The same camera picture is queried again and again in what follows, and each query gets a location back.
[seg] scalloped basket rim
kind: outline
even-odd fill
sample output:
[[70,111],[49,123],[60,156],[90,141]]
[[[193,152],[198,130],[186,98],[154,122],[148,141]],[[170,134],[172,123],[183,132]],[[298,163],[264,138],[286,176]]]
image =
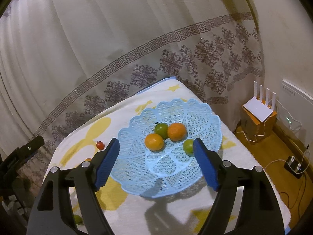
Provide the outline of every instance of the scalloped basket rim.
[[[210,111],[211,115],[212,115],[213,117],[216,117],[216,118],[218,119],[218,124],[219,124],[218,129],[219,129],[219,134],[220,134],[220,141],[219,141],[219,144],[217,145],[217,148],[212,150],[212,151],[217,152],[217,151],[220,149],[220,147],[221,147],[221,145],[222,145],[222,140],[223,140],[223,135],[222,135],[222,130],[221,130],[221,128],[222,128],[221,119],[220,119],[220,117],[219,117],[218,115],[216,115],[216,114],[214,114],[214,113],[212,112],[212,108],[210,107],[209,104],[204,103],[204,102],[200,103],[200,102],[198,102],[196,99],[189,99],[187,102],[184,102],[182,99],[176,98],[176,99],[173,99],[171,102],[167,102],[167,101],[159,102],[158,105],[157,105],[154,109],[152,109],[152,108],[146,108],[146,109],[144,109],[144,110],[141,112],[140,115],[134,116],[134,117],[131,118],[131,120],[129,121],[129,126],[128,126],[128,127],[122,128],[122,129],[119,130],[119,132],[118,132],[118,139],[119,139],[120,136],[121,136],[121,132],[124,131],[124,130],[127,130],[127,129],[131,128],[131,123],[132,123],[132,121],[133,121],[134,119],[138,119],[138,118],[142,117],[145,111],[147,111],[147,110],[154,111],[154,110],[156,110],[156,109],[157,109],[160,105],[162,105],[162,104],[166,104],[166,105],[169,105],[169,106],[170,106],[170,105],[172,105],[174,102],[177,102],[177,101],[180,102],[181,104],[188,104],[188,103],[190,103],[190,102],[196,102],[196,103],[197,103],[198,105],[200,105],[200,106],[207,106],[207,107],[209,108],[209,111]],[[127,185],[127,184],[130,184],[130,183],[133,183],[133,182],[120,181],[120,180],[114,178],[111,174],[110,174],[110,177],[111,177],[113,180],[115,180],[116,182],[120,183],[120,184],[121,184],[121,188],[122,188],[125,192],[127,192],[127,193],[129,193],[129,194],[132,194],[132,195],[139,195],[139,196],[142,195],[142,193],[136,193],[136,192],[133,192],[133,191],[129,191],[129,190],[127,190],[127,189],[125,189],[125,188],[123,187],[123,185]],[[199,174],[199,177],[196,178],[196,180],[194,180],[194,181],[192,181],[192,182],[190,182],[190,183],[187,183],[185,186],[183,186],[183,187],[182,187],[178,192],[176,192],[176,193],[179,193],[179,192],[181,192],[181,191],[187,189],[188,187],[192,186],[192,185],[193,185],[194,183],[196,183],[201,177],[202,177],[202,174],[200,173],[200,174]],[[172,194],[176,194],[176,193],[163,192],[163,193],[157,193],[156,195],[153,195],[153,196],[143,196],[143,197],[159,198],[159,197],[163,197],[163,196],[167,196],[167,195],[172,195]]]

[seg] orange box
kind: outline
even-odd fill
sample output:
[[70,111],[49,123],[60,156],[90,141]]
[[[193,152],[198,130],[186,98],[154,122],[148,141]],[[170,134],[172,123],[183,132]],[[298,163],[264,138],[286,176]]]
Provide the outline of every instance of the orange box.
[[241,106],[240,115],[241,115],[241,127],[242,130],[245,132],[246,137],[249,140],[259,142],[268,137],[272,133],[273,126],[276,122],[277,112],[273,111],[273,113],[263,123],[260,122],[243,105]]

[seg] red cherry tomato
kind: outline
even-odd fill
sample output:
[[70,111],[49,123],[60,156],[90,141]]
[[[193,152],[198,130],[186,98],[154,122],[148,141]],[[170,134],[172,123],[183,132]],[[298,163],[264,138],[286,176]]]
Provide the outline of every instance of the red cherry tomato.
[[96,146],[97,146],[97,149],[99,149],[99,150],[103,150],[104,149],[104,144],[103,144],[102,141],[98,141]]

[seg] black cable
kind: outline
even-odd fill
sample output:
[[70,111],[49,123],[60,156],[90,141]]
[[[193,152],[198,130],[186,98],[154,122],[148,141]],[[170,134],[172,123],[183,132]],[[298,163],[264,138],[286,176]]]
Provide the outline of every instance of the black cable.
[[299,205],[298,205],[298,216],[299,216],[299,220],[300,220],[300,204],[301,204],[302,198],[303,198],[303,196],[304,196],[305,190],[306,190],[306,183],[304,184],[303,194],[302,194],[302,196],[301,196],[301,198],[300,198]]
[[289,201],[290,201],[289,194],[288,194],[288,193],[286,193],[286,192],[280,192],[280,193],[279,193],[279,194],[284,193],[284,194],[286,194],[286,195],[287,195],[287,197],[288,197],[288,203],[287,203],[287,207],[288,207],[288,209],[292,209],[292,208],[295,206],[295,204],[297,203],[297,200],[298,200],[299,195],[300,195],[300,191],[301,191],[301,187],[302,187],[303,181],[304,181],[304,178],[302,179],[302,182],[301,182],[301,185],[300,185],[300,188],[299,188],[299,191],[298,191],[297,198],[295,199],[295,203],[292,205],[292,207],[290,207],[290,206],[289,206]]

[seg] silver screw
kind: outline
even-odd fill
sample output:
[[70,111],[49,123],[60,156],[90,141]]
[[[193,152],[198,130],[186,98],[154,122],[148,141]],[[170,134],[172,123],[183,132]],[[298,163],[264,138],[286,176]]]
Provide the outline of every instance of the silver screw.
[[87,167],[89,167],[90,162],[84,161],[81,165],[82,165],[82,167],[87,168]]
[[51,173],[55,173],[55,172],[57,172],[58,171],[58,167],[57,166],[54,166],[54,167],[52,167],[51,169],[50,169],[50,172]]
[[263,168],[262,168],[261,166],[256,166],[256,167],[255,167],[255,170],[256,170],[257,172],[262,172],[262,171],[263,171]]
[[230,167],[231,165],[232,165],[232,163],[230,162],[230,161],[223,161],[223,165],[225,166],[225,167]]

